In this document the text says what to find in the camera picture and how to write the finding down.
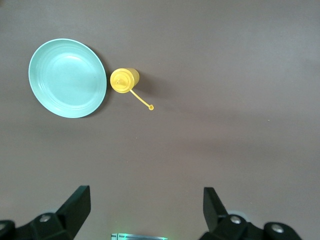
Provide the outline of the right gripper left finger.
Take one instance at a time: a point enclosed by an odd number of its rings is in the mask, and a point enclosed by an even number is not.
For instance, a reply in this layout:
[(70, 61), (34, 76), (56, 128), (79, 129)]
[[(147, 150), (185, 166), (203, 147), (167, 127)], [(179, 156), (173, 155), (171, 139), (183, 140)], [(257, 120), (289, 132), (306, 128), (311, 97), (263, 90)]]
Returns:
[(90, 187), (81, 185), (56, 212), (43, 213), (17, 228), (14, 240), (74, 240), (90, 211)]

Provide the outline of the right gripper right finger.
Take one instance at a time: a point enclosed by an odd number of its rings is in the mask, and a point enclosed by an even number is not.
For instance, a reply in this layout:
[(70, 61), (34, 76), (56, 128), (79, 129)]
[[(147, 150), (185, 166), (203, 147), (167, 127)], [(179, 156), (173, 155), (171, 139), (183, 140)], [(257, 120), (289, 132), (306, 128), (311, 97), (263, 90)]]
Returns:
[(239, 215), (228, 214), (212, 187), (203, 190), (203, 215), (208, 231), (202, 240), (253, 240), (249, 236), (249, 223)]

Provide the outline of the yellow mustard squeeze bottle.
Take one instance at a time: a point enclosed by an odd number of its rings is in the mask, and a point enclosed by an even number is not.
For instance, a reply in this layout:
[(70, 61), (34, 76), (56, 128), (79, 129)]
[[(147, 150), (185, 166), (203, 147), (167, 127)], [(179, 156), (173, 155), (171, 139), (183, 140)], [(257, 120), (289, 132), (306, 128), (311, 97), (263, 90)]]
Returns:
[(110, 76), (110, 84), (114, 91), (120, 94), (131, 93), (141, 103), (143, 103), (150, 111), (154, 110), (152, 104), (148, 104), (138, 94), (134, 92), (134, 87), (140, 81), (140, 74), (134, 68), (118, 68), (112, 72)]

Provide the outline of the pale green plate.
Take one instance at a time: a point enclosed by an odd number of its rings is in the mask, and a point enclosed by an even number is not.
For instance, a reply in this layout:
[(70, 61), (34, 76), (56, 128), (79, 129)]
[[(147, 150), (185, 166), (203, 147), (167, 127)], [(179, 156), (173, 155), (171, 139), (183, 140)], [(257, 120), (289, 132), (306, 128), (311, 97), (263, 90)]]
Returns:
[(100, 58), (88, 46), (67, 38), (49, 40), (35, 50), (28, 79), (39, 103), (64, 118), (92, 114), (107, 92), (107, 75)]

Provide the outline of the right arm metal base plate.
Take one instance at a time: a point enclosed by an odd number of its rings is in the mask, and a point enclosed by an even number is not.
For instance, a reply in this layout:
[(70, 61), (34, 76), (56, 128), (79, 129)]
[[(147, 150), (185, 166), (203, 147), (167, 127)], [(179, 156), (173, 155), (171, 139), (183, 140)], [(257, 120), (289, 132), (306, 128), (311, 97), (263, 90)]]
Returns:
[(169, 240), (167, 237), (139, 235), (130, 233), (112, 233), (110, 240)]

